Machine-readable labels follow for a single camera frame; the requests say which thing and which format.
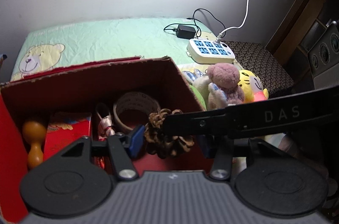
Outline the black power adapter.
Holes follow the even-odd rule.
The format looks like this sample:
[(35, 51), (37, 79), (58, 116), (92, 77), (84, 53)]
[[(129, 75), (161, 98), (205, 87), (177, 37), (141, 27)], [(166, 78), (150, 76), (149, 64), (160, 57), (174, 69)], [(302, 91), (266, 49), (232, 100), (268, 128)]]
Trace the black power adapter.
[(187, 26), (183, 24), (178, 24), (176, 29), (177, 38), (190, 40), (195, 37), (196, 30), (192, 26)]

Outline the brown pine cone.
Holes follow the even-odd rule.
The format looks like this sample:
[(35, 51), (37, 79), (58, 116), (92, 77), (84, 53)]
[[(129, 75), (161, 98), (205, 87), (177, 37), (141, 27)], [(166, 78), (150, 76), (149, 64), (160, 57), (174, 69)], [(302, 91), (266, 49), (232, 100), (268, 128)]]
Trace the brown pine cone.
[(177, 157), (185, 152), (189, 152), (194, 146), (192, 136), (169, 136), (161, 128), (166, 117), (169, 115), (182, 114), (181, 110), (171, 111), (161, 109), (150, 113), (148, 123), (145, 125), (144, 139), (146, 141), (146, 151), (148, 154), (157, 155), (161, 159), (167, 157)]

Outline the green bear print bedsheet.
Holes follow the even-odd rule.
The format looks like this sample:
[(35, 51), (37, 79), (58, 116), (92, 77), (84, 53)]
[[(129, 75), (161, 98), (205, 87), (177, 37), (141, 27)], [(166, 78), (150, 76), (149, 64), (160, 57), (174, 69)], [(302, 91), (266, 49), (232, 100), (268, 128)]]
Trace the green bear print bedsheet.
[(10, 79), (134, 56), (169, 56), (177, 65), (189, 64), (193, 62), (187, 54), (189, 40), (177, 38), (178, 24), (195, 28), (194, 38), (216, 40), (201, 22), (182, 18), (129, 18), (55, 26), (28, 34)]

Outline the orange wooden gourd toy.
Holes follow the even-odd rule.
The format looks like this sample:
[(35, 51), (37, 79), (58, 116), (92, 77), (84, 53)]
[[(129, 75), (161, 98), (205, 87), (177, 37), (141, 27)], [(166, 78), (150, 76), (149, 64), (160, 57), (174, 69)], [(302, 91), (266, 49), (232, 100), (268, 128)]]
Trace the orange wooden gourd toy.
[(30, 145), (28, 153), (28, 168), (33, 169), (43, 162), (42, 146), (45, 140), (47, 128), (40, 122), (29, 120), (22, 126), (22, 136)]

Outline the green plush toy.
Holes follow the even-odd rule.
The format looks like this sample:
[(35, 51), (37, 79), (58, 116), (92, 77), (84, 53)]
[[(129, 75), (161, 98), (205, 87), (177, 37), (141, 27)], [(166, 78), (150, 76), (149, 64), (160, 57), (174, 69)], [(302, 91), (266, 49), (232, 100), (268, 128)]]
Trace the green plush toy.
[(206, 111), (207, 110), (206, 102), (205, 102), (203, 96), (201, 95), (201, 93), (193, 85), (190, 85), (190, 89), (194, 93), (196, 100), (202, 106), (203, 110)]

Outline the white blue power strip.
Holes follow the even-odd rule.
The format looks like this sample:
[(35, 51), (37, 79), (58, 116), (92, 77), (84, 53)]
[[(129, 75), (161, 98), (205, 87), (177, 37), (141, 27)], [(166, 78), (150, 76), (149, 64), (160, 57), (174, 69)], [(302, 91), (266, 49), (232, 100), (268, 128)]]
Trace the white blue power strip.
[(207, 39), (189, 40), (187, 54), (199, 64), (233, 63), (233, 51), (225, 43)]

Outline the white rabbit plush toy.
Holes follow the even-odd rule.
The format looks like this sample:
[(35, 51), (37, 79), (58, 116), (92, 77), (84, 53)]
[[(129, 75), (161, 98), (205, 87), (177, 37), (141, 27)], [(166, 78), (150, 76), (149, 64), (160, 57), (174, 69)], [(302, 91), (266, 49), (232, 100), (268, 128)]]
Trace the white rabbit plush toy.
[(228, 106), (226, 93), (211, 81), (206, 73), (198, 69), (182, 71), (186, 81), (193, 85), (203, 96), (207, 110), (223, 109)]

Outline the yellow tiger plush toy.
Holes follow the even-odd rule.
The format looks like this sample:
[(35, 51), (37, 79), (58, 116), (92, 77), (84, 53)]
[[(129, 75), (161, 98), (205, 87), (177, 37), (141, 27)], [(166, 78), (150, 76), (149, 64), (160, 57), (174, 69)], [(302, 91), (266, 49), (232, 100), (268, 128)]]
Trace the yellow tiger plush toy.
[(253, 72), (242, 69), (239, 71), (238, 85), (244, 92), (244, 103), (268, 100), (268, 90), (263, 87), (261, 80)]

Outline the brown patterned cushion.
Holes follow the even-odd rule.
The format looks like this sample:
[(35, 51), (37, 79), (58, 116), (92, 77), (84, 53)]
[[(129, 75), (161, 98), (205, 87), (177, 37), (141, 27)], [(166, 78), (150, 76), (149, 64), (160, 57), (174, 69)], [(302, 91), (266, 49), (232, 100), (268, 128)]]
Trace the brown patterned cushion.
[(276, 58), (261, 44), (226, 41), (236, 60), (243, 67), (256, 74), (270, 95), (290, 90), (294, 81)]

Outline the red cardboard box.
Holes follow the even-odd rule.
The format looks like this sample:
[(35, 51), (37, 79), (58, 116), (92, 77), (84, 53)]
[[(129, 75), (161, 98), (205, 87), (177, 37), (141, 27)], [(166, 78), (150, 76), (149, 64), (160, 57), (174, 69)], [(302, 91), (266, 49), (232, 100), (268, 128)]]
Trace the red cardboard box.
[(28, 153), (21, 136), (27, 119), (48, 120), (55, 112), (89, 113), (111, 109), (126, 92), (143, 92), (162, 108), (202, 111), (174, 61), (130, 57), (58, 68), (1, 84), (1, 222), (27, 215), (19, 183), (27, 173)]

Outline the pink bear plush toy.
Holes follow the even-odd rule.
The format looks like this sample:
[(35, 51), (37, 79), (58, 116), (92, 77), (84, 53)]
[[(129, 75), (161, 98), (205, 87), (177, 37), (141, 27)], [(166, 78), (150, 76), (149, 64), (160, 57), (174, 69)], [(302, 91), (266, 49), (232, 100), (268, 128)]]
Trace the pink bear plush toy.
[(244, 102), (244, 92), (238, 85), (239, 70), (229, 63), (217, 63), (207, 69), (207, 75), (213, 83), (226, 93), (228, 106)]

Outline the pink ribbon bundle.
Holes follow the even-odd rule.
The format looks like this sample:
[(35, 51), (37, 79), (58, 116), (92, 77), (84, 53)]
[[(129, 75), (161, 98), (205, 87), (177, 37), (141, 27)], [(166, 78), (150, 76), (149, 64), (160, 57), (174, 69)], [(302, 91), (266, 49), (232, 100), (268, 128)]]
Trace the pink ribbon bundle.
[(102, 117), (100, 113), (97, 111), (97, 117), (98, 117), (98, 128), (97, 128), (98, 140), (104, 141), (110, 136), (115, 135), (115, 131), (113, 128), (114, 126), (113, 119), (110, 112), (108, 112), (106, 116)]

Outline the red gift box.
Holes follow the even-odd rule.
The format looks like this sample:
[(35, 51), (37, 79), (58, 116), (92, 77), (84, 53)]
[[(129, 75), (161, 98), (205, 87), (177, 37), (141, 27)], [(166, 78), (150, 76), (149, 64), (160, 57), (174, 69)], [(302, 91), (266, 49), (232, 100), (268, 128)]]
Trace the red gift box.
[(90, 113), (56, 113), (50, 117), (44, 142), (43, 161), (83, 136), (91, 137)]

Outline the wooden cabinet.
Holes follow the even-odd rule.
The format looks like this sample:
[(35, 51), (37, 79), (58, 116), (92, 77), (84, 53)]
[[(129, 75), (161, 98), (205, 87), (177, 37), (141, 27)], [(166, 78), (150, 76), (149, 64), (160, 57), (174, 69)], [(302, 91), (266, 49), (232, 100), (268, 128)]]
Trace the wooden cabinet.
[(266, 44), (280, 65), (285, 64), (311, 29), (327, 0), (295, 0), (284, 20)]

